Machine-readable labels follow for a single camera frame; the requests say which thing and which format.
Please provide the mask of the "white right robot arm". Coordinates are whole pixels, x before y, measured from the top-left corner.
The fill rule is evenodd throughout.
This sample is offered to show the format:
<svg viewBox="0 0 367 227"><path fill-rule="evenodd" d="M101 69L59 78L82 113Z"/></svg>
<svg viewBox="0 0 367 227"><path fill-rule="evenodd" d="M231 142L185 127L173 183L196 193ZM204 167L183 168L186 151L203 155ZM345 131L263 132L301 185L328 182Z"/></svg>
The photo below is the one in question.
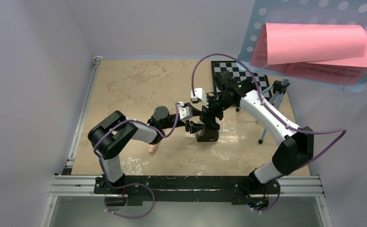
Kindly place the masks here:
<svg viewBox="0 0 367 227"><path fill-rule="evenodd" d="M202 88L194 88L191 94L193 103L203 102L201 121L205 129L217 130L215 118L222 119L224 110L235 105L253 116L278 145L271 160L253 170L248 177L249 188L261 192L267 183L280 176L302 168L313 158L314 137L309 127L299 129L298 125L285 118L263 96L257 85L249 79L236 81L226 70L214 77L220 93L210 97Z"/></svg>

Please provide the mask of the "black metronome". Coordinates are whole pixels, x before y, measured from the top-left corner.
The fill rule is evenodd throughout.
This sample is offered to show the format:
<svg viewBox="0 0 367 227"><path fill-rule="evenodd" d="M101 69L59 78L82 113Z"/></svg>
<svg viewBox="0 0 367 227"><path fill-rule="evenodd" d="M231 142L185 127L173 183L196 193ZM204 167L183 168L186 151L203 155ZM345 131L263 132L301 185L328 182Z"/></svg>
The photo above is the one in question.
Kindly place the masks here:
<svg viewBox="0 0 367 227"><path fill-rule="evenodd" d="M197 142L216 142L219 139L219 130L207 130L207 124L205 129L195 133Z"/></svg>

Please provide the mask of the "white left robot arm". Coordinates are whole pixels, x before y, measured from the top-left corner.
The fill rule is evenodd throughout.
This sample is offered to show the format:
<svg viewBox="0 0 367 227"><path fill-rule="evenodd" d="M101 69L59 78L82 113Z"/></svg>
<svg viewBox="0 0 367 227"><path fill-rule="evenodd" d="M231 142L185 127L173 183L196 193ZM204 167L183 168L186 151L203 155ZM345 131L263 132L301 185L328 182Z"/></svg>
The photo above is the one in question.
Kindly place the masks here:
<svg viewBox="0 0 367 227"><path fill-rule="evenodd" d="M191 106L177 103L175 109L177 112L171 114L167 107L159 106L147 122L129 119L122 112L115 111L89 131L87 138L99 158L105 186L111 193L123 190L125 174L120 153L130 140L156 145L177 127L184 127L191 134L204 129L204 124L187 119L192 112Z"/></svg>

